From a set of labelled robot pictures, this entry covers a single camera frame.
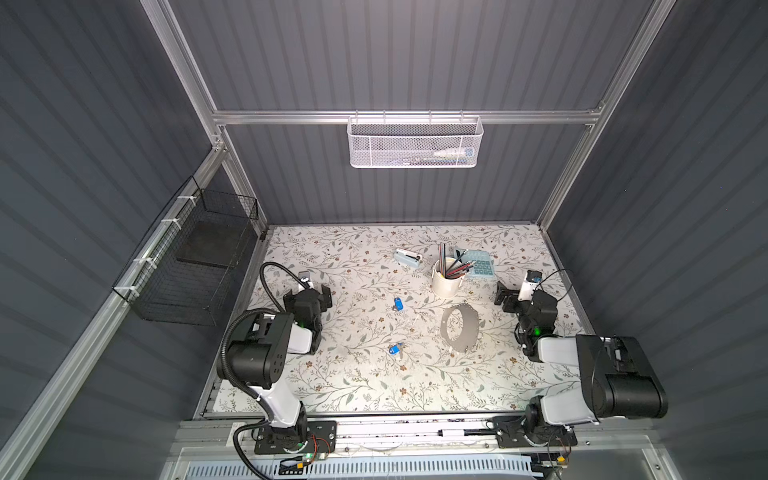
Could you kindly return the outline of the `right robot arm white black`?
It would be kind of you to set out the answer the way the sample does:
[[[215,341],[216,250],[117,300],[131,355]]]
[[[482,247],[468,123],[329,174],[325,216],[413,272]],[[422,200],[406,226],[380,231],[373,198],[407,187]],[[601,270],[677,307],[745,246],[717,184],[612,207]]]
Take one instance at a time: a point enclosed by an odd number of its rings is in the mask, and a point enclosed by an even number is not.
[[[629,336],[554,333],[558,300],[526,280],[518,290],[496,285],[494,304],[517,317],[514,338],[523,355],[539,364],[576,367],[578,385],[532,397],[523,412],[493,419],[497,442],[510,448],[577,444],[573,428],[606,418],[658,419],[669,408],[667,394],[639,341]]]

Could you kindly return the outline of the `white pencil cup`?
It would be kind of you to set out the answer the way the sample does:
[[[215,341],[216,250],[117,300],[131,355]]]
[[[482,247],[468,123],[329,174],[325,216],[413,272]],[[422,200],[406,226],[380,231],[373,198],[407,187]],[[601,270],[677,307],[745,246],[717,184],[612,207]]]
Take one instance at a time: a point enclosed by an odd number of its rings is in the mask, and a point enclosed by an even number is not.
[[[436,296],[443,299],[453,299],[458,295],[462,284],[462,277],[448,279],[439,270],[439,263],[434,264],[431,272],[431,290]]]

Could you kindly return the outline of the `light blue stapler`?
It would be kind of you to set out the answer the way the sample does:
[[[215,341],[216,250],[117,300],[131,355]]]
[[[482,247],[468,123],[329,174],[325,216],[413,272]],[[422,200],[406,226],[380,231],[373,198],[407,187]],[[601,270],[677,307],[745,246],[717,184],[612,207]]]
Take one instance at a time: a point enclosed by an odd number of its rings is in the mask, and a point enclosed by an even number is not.
[[[398,263],[410,268],[419,268],[422,263],[421,255],[404,249],[396,249],[393,258]]]

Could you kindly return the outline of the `glue tube in basket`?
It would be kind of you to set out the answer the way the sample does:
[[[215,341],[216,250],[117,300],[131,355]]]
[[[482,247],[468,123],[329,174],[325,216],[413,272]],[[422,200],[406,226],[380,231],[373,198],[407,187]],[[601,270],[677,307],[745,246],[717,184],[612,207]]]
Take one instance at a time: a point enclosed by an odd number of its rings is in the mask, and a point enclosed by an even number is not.
[[[438,151],[427,152],[424,156],[414,157],[414,163],[472,163],[476,157],[474,148],[448,148]]]

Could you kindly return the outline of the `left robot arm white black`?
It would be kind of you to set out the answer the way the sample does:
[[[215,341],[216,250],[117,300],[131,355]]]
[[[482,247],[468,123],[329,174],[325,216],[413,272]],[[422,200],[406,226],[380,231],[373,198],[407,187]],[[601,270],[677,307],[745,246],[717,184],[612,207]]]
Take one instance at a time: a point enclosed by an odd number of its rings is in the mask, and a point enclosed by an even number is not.
[[[331,453],[337,423],[310,421],[283,372],[290,357],[318,351],[321,316],[332,306],[332,293],[321,285],[289,292],[283,300],[283,312],[251,309],[230,324],[219,348],[217,374],[265,412],[266,424],[253,433],[255,454]]]

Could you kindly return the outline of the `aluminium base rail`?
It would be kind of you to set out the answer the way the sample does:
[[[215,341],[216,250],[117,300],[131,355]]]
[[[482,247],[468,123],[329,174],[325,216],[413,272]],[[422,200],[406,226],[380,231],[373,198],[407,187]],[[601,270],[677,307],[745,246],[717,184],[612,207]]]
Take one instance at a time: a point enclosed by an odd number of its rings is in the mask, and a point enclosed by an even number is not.
[[[658,435],[648,420],[602,420],[569,431],[576,444],[549,434],[544,440],[523,437],[520,415],[514,412],[432,414],[317,414],[310,424],[333,422],[328,440],[336,457],[419,454],[556,453],[643,450],[654,446]]]

